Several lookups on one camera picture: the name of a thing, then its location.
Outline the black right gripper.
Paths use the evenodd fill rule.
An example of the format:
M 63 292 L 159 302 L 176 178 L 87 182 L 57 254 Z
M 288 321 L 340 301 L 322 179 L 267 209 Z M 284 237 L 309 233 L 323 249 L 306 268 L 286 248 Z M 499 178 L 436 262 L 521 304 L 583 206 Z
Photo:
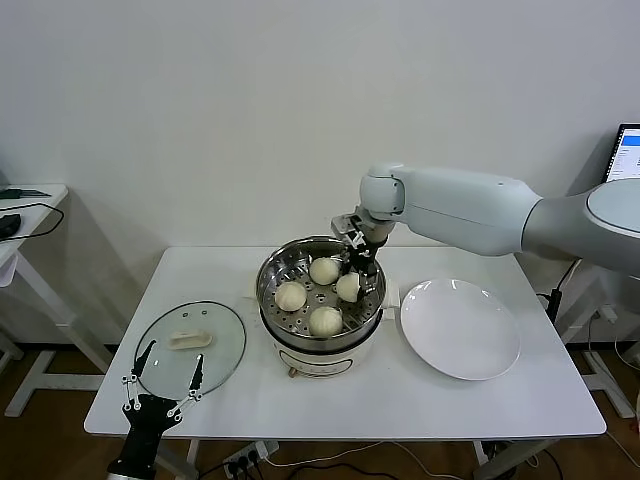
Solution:
M 340 256 L 340 274 L 346 275 L 352 271 L 358 272 L 359 290 L 357 300 L 364 299 L 377 288 L 378 269 L 372 267 L 377 252 L 388 240 L 388 236 L 371 238 L 365 234 L 350 234 L 349 249 Z

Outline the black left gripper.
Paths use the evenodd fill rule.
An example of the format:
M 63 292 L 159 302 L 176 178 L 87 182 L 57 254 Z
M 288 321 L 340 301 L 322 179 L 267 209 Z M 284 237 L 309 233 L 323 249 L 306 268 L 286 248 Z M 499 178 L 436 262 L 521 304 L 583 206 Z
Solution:
M 121 453 L 111 462 L 111 466 L 153 466 L 163 433 L 176 424 L 175 419 L 181 419 L 186 410 L 202 398 L 203 354 L 196 357 L 196 368 L 184 399 L 177 402 L 140 394 L 139 380 L 155 344 L 156 341 L 151 340 L 134 359 L 130 373 L 122 377 L 125 393 L 123 413 L 130 428 Z

